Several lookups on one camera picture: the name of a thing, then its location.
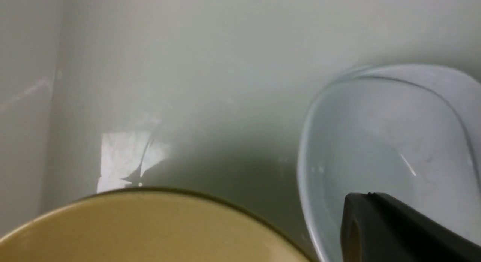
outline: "white wall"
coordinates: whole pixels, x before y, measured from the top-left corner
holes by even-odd
[[[39,213],[62,0],[0,0],[0,236]]]

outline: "white plastic bowl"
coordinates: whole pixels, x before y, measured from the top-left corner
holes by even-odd
[[[457,110],[416,81],[349,76],[311,104],[299,149],[299,191],[319,259],[342,261],[350,192],[388,193],[481,244],[478,158]]]

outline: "black plastic object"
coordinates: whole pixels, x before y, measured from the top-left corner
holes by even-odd
[[[344,262],[481,261],[481,247],[382,193],[348,194],[340,232]]]

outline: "yellow bowl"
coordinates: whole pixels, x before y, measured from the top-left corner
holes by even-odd
[[[111,192],[43,215],[0,239],[5,262],[307,262],[246,211],[179,190]]]

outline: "glossy white surface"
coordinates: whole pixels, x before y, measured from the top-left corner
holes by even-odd
[[[308,249],[295,166],[311,99],[354,65],[481,77],[480,2],[65,0],[43,210],[127,176],[229,199]],[[163,161],[129,176],[155,126],[142,169]]]
[[[390,194],[481,244],[479,175],[469,141],[449,103],[417,85],[356,78],[321,91],[304,125],[298,166],[318,255],[342,259],[340,223],[351,192]]]
[[[0,0],[0,236],[40,211],[62,0]]]

